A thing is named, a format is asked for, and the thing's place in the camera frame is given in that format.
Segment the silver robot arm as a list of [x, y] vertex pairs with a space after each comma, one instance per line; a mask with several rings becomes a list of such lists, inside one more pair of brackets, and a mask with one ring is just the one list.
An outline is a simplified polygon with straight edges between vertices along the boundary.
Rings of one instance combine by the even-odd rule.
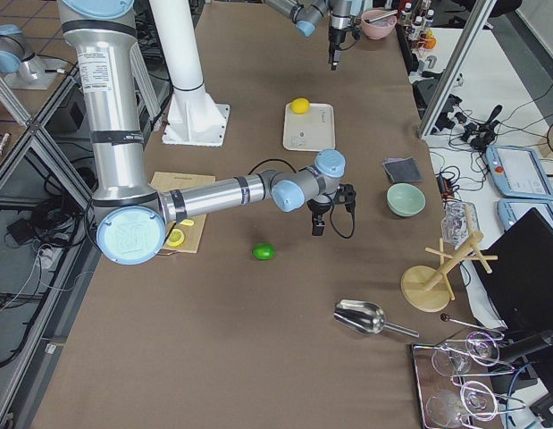
[[[308, 206], [313, 232], [338, 205], [353, 211], [356, 193], [342, 182], [344, 156], [320, 152], [296, 172], [267, 170], [204, 186], [159, 191], [145, 175], [130, 54], [137, 30], [130, 1], [62, 1], [63, 35], [77, 54], [94, 149], [98, 187], [93, 196], [96, 241], [115, 263], [137, 265], [154, 257], [169, 225], [197, 215], [266, 199], [284, 212]], [[230, 108], [205, 90], [193, 21], [185, 1], [154, 1], [151, 9], [173, 96], [166, 128], [170, 141], [219, 147]]]
[[361, 0], [315, 0], [308, 5], [299, 1], [266, 0], [264, 4], [288, 18], [305, 37], [310, 37], [326, 16], [328, 27], [329, 58], [331, 70], [338, 67], [341, 53], [350, 49], [360, 38]]

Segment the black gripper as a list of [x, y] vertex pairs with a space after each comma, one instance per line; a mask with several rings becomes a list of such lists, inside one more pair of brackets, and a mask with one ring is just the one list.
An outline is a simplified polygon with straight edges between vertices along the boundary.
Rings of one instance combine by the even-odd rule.
[[331, 70], [336, 71], [339, 63], [338, 55], [341, 44], [345, 41], [345, 29], [348, 27], [347, 15], [331, 14], [328, 39]]
[[323, 236], [325, 221], [323, 216], [335, 206], [344, 206], [351, 214], [352, 220], [356, 216], [356, 191], [351, 184], [340, 184], [335, 191], [322, 194], [323, 201], [311, 199], [307, 206], [312, 216], [312, 235]]

